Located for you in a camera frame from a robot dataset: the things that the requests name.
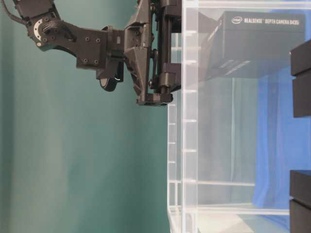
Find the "blue cloth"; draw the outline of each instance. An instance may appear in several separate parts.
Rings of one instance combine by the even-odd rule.
[[[306,15],[306,39],[309,39],[310,11],[288,12]],[[311,169],[311,119],[293,117],[292,79],[289,67],[259,79],[253,198],[258,208],[288,209],[290,170]],[[287,229],[290,227],[288,216],[268,218]]]

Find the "cable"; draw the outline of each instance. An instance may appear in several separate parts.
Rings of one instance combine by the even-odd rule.
[[[9,12],[8,8],[7,8],[6,5],[5,5],[4,0],[1,0],[1,5],[3,6],[4,11],[5,11],[6,14],[8,15],[8,17],[10,17],[11,20],[14,20],[15,22],[20,23],[20,24],[23,24],[23,25],[26,25],[26,24],[27,24],[27,22],[26,22],[25,20],[23,20],[23,19],[21,19],[21,18],[15,16],[15,15],[13,15],[13,14],[11,14],[11,13]]]

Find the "intel logo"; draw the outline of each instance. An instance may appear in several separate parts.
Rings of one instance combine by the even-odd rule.
[[[231,22],[234,24],[239,24],[242,23],[243,18],[241,16],[235,16],[234,18],[232,18]]]

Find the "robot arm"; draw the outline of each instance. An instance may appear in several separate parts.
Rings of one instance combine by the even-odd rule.
[[[181,13],[176,15],[176,9],[181,12],[181,0],[138,0],[137,12],[124,30],[111,26],[102,30],[84,29],[64,22],[54,0],[13,0],[20,18],[10,14],[4,0],[0,1],[12,20],[26,26],[28,36],[38,48],[73,55],[77,68],[96,71],[96,78],[106,91],[114,91],[117,83],[123,82],[123,63],[132,75],[139,105],[166,105],[173,100],[171,92],[180,88],[181,66],[171,64],[167,57],[171,54],[172,29],[176,31],[176,25],[178,31],[181,28]],[[159,29],[160,54],[152,50],[153,14],[166,32],[163,34]],[[149,81],[151,59],[154,69]],[[148,86],[154,93],[148,93]]]

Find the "transparent plastic container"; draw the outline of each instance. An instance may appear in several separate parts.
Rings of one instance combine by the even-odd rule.
[[[308,1],[183,0],[168,106],[172,233],[288,233],[290,170],[311,169],[311,119],[293,117],[290,51]]]

